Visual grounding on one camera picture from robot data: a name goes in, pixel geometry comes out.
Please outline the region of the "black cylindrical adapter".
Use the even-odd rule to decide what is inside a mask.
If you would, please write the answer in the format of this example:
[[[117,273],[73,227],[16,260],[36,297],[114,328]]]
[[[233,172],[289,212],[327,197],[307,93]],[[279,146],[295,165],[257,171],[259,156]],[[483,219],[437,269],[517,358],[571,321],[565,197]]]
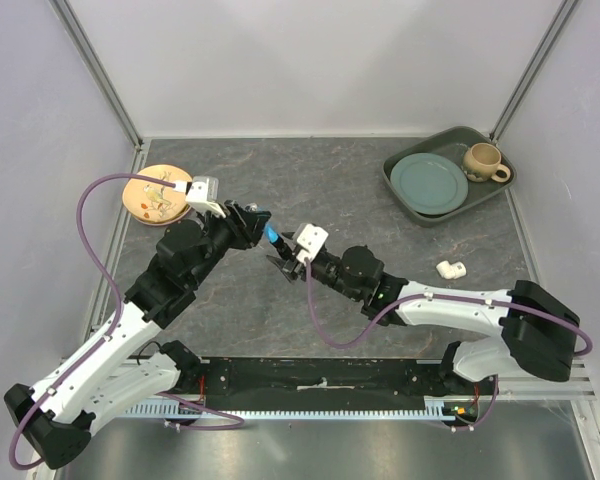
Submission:
[[[273,246],[279,253],[284,253],[287,250],[286,243],[280,238],[273,242]]]

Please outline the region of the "blue water faucet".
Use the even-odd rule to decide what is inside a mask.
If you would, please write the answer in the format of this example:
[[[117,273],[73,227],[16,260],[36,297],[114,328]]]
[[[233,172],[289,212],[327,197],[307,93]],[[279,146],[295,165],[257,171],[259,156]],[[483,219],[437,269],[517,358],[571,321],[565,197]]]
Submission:
[[[246,206],[246,209],[249,211],[260,211],[260,207],[256,203],[248,204]],[[271,244],[274,244],[279,240],[279,234],[275,231],[275,229],[271,226],[269,222],[267,222],[264,227],[264,235]]]

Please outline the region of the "white pvc elbow right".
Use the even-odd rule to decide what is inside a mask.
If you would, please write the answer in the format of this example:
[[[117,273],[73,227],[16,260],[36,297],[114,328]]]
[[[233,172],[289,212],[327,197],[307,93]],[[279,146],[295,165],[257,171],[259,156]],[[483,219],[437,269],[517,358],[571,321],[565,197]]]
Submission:
[[[441,261],[436,265],[436,271],[445,280],[455,280],[467,275],[466,266],[460,261],[455,263]]]

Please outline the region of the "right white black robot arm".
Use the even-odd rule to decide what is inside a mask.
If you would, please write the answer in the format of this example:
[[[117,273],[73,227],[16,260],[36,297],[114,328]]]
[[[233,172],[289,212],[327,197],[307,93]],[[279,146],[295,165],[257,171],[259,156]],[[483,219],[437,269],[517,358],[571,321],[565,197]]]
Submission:
[[[386,272],[365,245],[340,256],[326,248],[327,232],[313,224],[280,234],[266,227],[277,254],[271,258],[285,278],[320,283],[360,304],[373,325],[439,326],[479,334],[453,342],[438,368],[447,392],[463,392],[490,376],[524,372],[566,382],[583,333],[578,316],[535,282],[511,289],[467,291],[428,286]]]

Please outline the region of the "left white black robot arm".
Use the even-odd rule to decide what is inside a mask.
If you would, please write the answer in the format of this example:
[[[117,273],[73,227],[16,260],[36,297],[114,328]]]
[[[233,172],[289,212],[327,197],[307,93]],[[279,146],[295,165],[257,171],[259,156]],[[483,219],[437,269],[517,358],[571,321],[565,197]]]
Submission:
[[[108,422],[145,398],[172,388],[188,393],[198,385],[200,361],[179,341],[122,375],[115,371],[194,302],[229,250],[255,247],[271,217],[234,201],[221,209],[220,217],[170,225],[110,319],[45,378],[6,392],[15,435],[26,438],[49,468],[71,463]]]

